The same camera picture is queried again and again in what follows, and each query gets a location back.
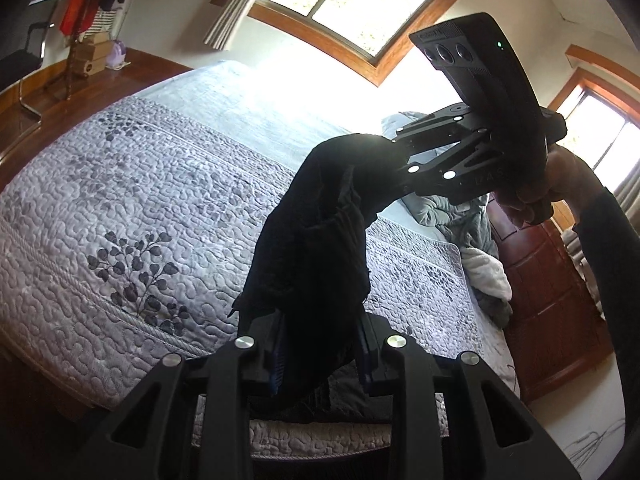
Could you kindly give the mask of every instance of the black handheld device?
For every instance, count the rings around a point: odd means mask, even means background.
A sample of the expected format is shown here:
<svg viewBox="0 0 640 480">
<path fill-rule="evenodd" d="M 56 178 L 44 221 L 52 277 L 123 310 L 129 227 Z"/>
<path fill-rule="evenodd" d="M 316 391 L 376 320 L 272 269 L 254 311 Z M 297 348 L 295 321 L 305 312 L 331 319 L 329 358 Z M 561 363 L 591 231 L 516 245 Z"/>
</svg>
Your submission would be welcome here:
<svg viewBox="0 0 640 480">
<path fill-rule="evenodd" d="M 487 13 L 463 16 L 410 39 L 452 83 L 463 102 L 398 131 L 411 154 L 458 142 L 425 165 L 403 168 L 404 190 L 461 203 L 542 175 L 548 143 L 566 135 L 564 118 L 542 108 L 504 33 Z M 551 204 L 535 205 L 539 223 Z"/>
</svg>

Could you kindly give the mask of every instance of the chair leg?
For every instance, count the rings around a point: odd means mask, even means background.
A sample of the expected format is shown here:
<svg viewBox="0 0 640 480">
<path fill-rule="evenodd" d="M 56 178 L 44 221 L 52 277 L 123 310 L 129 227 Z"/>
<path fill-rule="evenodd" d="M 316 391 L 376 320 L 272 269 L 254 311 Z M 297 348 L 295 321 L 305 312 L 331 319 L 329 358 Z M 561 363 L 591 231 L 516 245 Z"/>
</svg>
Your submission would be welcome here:
<svg viewBox="0 0 640 480">
<path fill-rule="evenodd" d="M 20 134 L 14 139 L 14 141 L 5 150 L 2 150 L 2 152 L 0 152 L 0 160 L 3 160 L 9 154 L 9 152 L 21 142 L 21 140 L 23 140 L 29 134 L 32 134 L 35 130 L 42 126 L 42 114 L 22 100 L 22 79 L 20 79 L 20 82 L 18 83 L 18 102 L 20 103 L 20 106 L 24 110 L 26 110 L 34 119 L 37 119 L 38 122 L 29 126 L 23 132 L 20 132 Z"/>
</svg>

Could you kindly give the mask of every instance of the silver bolt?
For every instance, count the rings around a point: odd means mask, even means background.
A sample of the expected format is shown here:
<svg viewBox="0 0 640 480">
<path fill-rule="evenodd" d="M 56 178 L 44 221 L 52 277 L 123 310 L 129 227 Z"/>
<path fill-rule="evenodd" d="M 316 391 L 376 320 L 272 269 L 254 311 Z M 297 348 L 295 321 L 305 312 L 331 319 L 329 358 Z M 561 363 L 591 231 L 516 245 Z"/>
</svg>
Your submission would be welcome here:
<svg viewBox="0 0 640 480">
<path fill-rule="evenodd" d="M 250 335 L 243 335 L 243 336 L 240 336 L 238 339 L 236 339 L 234 344 L 236 345 L 237 348 L 246 350 L 247 348 L 251 348 L 253 345 L 255 345 L 255 341 L 254 341 L 254 338 L 251 337 Z"/>
<path fill-rule="evenodd" d="M 181 361 L 182 356 L 180 354 L 167 354 L 162 358 L 162 364 L 169 368 L 179 365 Z"/>
<path fill-rule="evenodd" d="M 469 366 L 476 366 L 480 362 L 480 356 L 475 352 L 462 352 L 460 360 Z"/>
<path fill-rule="evenodd" d="M 401 335 L 391 335 L 386 338 L 386 344 L 393 348 L 402 348 L 406 345 L 406 339 Z"/>
</svg>

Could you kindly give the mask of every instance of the human hand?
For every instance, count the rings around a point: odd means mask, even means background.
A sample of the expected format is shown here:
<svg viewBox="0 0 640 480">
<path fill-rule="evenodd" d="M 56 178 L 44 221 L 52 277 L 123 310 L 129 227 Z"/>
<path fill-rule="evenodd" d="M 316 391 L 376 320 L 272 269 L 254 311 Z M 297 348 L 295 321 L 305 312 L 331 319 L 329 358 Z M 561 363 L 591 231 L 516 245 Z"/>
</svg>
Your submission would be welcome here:
<svg viewBox="0 0 640 480">
<path fill-rule="evenodd" d="M 549 202 L 565 200 L 578 223 L 580 213 L 603 189 L 593 170 L 580 157 L 562 146 L 552 144 L 548 148 L 542 179 L 517 190 L 498 190 L 495 199 L 517 227 L 533 221 L 534 211 L 529 204 L 540 199 Z"/>
</svg>

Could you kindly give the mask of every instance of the forearm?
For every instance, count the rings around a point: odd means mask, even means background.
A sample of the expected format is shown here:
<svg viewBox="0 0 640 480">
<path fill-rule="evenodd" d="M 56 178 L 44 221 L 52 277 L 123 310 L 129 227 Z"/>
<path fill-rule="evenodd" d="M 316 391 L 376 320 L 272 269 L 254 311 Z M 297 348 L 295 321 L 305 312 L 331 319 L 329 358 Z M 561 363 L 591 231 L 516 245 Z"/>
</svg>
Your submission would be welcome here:
<svg viewBox="0 0 640 480">
<path fill-rule="evenodd" d="M 574 229 L 598 284 L 630 434 L 640 417 L 640 238 L 607 190 L 578 213 L 580 221 Z"/>
</svg>

